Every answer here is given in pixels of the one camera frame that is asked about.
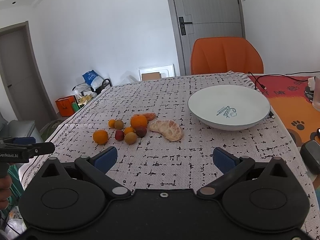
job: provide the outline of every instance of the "blue gripper pad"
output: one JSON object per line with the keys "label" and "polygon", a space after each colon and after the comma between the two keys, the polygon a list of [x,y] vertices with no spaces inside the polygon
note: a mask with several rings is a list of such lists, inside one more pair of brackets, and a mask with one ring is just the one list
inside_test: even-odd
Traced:
{"label": "blue gripper pad", "polygon": [[12,141],[13,144],[33,144],[36,143],[36,139],[34,137],[19,137],[19,138],[15,138]]}
{"label": "blue gripper pad", "polygon": [[92,157],[89,162],[99,171],[106,174],[112,168],[112,166],[116,164],[117,159],[117,149],[113,146],[110,146],[107,149],[100,152],[99,154]]}
{"label": "blue gripper pad", "polygon": [[228,153],[224,149],[220,147],[216,147],[213,150],[213,163],[217,166],[217,168],[223,173],[227,173],[231,169],[233,169],[236,165],[240,163],[239,158],[234,155]]}

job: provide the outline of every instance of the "door frame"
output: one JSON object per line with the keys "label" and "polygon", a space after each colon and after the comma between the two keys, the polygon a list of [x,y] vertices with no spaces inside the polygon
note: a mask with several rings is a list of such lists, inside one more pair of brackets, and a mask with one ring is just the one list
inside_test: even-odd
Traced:
{"label": "door frame", "polygon": [[[14,25],[10,25],[10,26],[7,26],[7,27],[4,27],[4,28],[1,28],[0,29],[0,36],[3,36],[3,35],[6,35],[8,33],[13,33],[15,31],[18,31],[18,30],[23,30],[25,32],[25,35],[27,36],[27,40],[25,40],[25,46],[27,48],[27,55],[29,57],[29,59],[31,60],[30,62],[30,66],[31,66],[31,71],[35,71],[36,73],[36,86],[38,87],[39,89],[39,92],[40,92],[40,97],[42,99],[42,102],[44,103],[44,106],[45,108],[48,110],[48,114],[50,116],[50,119],[53,121],[53,120],[56,120],[58,119],[57,117],[57,114],[51,104],[51,101],[49,99],[49,96],[47,94],[47,91],[45,90],[45,87],[44,87],[44,84],[42,82],[42,78],[41,78],[41,75],[40,75],[40,72],[39,72],[39,69],[38,69],[38,65],[37,65],[37,62],[36,62],[36,57],[35,57],[35,54],[34,54],[34,51],[33,51],[33,46],[32,46],[32,42],[31,42],[31,36],[30,36],[30,30],[29,30],[29,22],[26,21],[26,22],[22,22],[22,23],[18,23],[18,24],[14,24]],[[2,66],[2,62],[1,62],[1,58],[0,58],[0,76],[1,76],[1,79],[2,79],[2,82],[3,82],[3,85],[4,85],[4,89],[5,89],[5,92],[7,93],[7,96],[8,96],[8,99],[10,101],[10,104],[12,106],[12,109],[17,117],[18,120],[22,120],[22,117],[20,115],[20,112],[11,96],[11,93],[8,89],[8,84],[7,84],[7,81],[5,79],[5,76],[4,76],[4,70],[3,70],[3,66]]]}
{"label": "door frame", "polygon": [[[180,75],[181,76],[185,76],[186,75],[186,66],[185,66],[185,63],[184,63],[184,56],[183,56],[183,50],[182,50],[182,40],[181,40],[181,35],[180,35],[180,28],[179,28],[177,10],[176,10],[176,7],[175,7],[174,0],[168,0],[168,3],[169,3],[169,10],[170,10],[172,27],[173,27],[174,40],[176,42]],[[242,37],[245,38],[245,28],[244,28],[244,16],[243,16],[243,9],[242,9],[242,0],[239,0],[239,11],[240,11],[240,18],[241,18],[241,26],[242,26]]]}

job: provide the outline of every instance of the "glass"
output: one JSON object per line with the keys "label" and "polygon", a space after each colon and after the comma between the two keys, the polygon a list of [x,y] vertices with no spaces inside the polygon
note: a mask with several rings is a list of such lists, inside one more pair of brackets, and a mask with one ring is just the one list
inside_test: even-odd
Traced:
{"label": "glass", "polygon": [[316,110],[320,111],[320,76],[316,76],[315,94],[312,105]]}

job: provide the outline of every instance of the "gray armchair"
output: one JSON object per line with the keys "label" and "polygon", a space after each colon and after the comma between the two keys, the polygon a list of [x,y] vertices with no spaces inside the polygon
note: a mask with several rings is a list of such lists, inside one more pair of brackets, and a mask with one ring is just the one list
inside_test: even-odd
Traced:
{"label": "gray armchair", "polygon": [[36,142],[43,142],[35,121],[17,121],[7,122],[0,113],[0,137],[34,137]]}

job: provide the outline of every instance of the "silver bolt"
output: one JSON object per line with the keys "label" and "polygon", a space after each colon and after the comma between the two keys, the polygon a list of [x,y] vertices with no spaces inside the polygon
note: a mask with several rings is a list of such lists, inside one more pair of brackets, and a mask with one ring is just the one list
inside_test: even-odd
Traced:
{"label": "silver bolt", "polygon": [[128,192],[128,189],[126,187],[115,187],[112,192],[116,195],[123,195]]}
{"label": "silver bolt", "polygon": [[169,197],[169,194],[165,193],[165,192],[162,192],[162,193],[160,193],[160,197]]}
{"label": "silver bolt", "polygon": [[213,195],[216,193],[216,190],[213,187],[203,187],[200,189],[200,193],[203,195]]}

